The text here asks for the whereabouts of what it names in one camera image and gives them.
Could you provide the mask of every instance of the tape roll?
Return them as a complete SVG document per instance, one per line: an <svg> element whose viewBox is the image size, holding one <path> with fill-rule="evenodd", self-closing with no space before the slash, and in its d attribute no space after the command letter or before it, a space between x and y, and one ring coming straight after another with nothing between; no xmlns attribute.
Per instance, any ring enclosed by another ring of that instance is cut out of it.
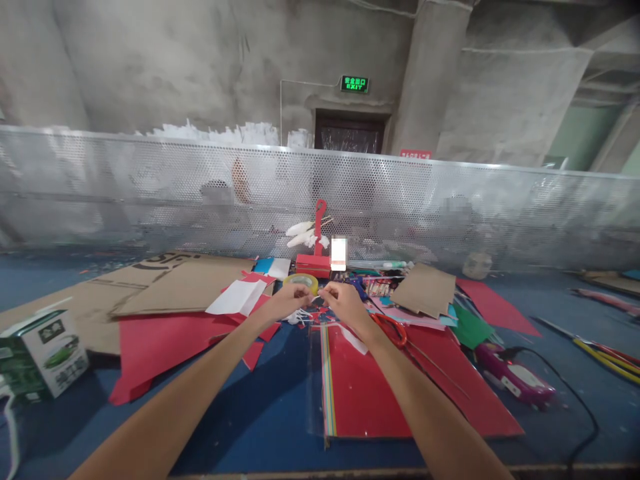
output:
<svg viewBox="0 0 640 480"><path fill-rule="evenodd" d="M318 294L318 279L307 273L294 273L285 278L283 283L301 283L302 285L308 286L314 297Z"/></svg>

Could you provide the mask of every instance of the green box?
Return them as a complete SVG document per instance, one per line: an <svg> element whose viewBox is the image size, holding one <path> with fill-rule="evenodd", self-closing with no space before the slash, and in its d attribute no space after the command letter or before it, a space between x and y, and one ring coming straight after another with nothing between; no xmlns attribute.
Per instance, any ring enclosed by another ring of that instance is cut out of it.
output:
<svg viewBox="0 0 640 480"><path fill-rule="evenodd" d="M88 367L67 310L40 313L0 335L0 374L19 403L58 397Z"/></svg>

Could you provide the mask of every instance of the red sign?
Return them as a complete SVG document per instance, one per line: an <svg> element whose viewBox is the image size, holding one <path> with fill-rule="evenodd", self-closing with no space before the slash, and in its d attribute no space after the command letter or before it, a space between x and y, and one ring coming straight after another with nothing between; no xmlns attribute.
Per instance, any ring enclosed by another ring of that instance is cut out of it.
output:
<svg viewBox="0 0 640 480"><path fill-rule="evenodd" d="M406 158L419 158L423 160L428 160L431 158L431 152L426 150L400 150L400 156Z"/></svg>

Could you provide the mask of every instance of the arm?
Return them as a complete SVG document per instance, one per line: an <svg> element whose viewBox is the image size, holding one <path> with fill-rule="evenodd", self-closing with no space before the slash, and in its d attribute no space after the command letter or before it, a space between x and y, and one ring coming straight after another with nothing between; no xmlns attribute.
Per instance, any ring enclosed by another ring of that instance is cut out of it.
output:
<svg viewBox="0 0 640 480"><path fill-rule="evenodd" d="M124 422L70 480L166 479L212 400L258 335L311 300L304 285L285 285Z"/></svg>
<svg viewBox="0 0 640 480"><path fill-rule="evenodd" d="M369 348L433 478L512 479L456 406L371 320L352 285L330 282L319 294Z"/></svg>

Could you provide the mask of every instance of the hand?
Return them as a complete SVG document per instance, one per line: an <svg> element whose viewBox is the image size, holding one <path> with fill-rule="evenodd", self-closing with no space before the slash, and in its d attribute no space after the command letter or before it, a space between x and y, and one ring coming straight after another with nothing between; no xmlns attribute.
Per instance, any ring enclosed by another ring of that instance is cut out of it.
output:
<svg viewBox="0 0 640 480"><path fill-rule="evenodd" d="M271 324L288 317L299 308L310 304L312 300L313 295L306 285L287 283L256 313L262 315L264 320Z"/></svg>
<svg viewBox="0 0 640 480"><path fill-rule="evenodd" d="M358 290L348 283L329 282L327 286L318 292L325 305L330 306L331 310L346 323L356 334L360 340L366 342L365 338L375 326L367 312Z"/></svg>

